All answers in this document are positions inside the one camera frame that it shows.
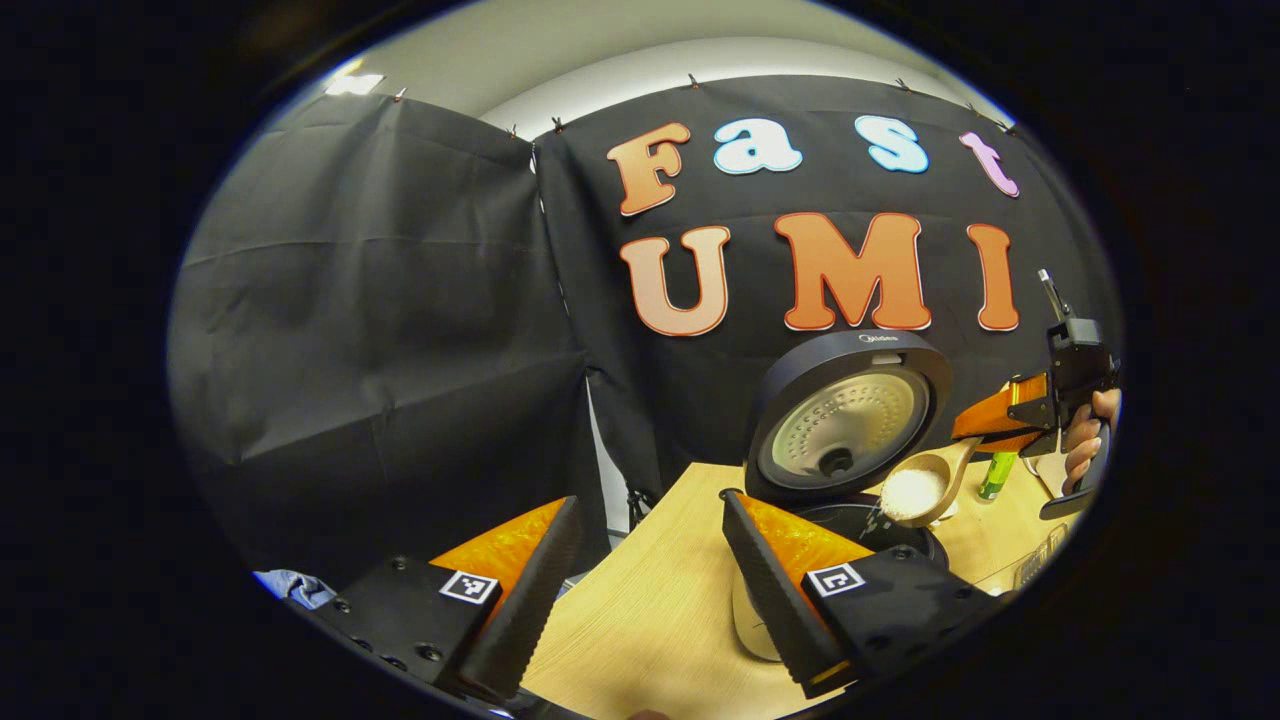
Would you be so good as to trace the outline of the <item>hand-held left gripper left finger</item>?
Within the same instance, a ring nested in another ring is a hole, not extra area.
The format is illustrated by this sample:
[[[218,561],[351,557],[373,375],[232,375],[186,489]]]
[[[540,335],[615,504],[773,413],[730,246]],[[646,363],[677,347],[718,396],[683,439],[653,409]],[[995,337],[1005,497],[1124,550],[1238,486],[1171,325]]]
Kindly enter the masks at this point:
[[[291,610],[413,688],[512,700],[577,561],[582,512],[568,495],[466,537],[474,527],[452,506],[397,515],[325,603]]]

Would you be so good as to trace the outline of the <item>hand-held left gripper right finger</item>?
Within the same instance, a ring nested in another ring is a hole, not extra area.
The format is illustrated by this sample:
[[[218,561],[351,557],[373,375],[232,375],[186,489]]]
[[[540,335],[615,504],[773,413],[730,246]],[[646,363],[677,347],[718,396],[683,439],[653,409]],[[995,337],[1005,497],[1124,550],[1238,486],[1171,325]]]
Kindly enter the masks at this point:
[[[748,598],[809,698],[895,676],[1001,609],[910,546],[870,552],[740,489],[719,496]]]

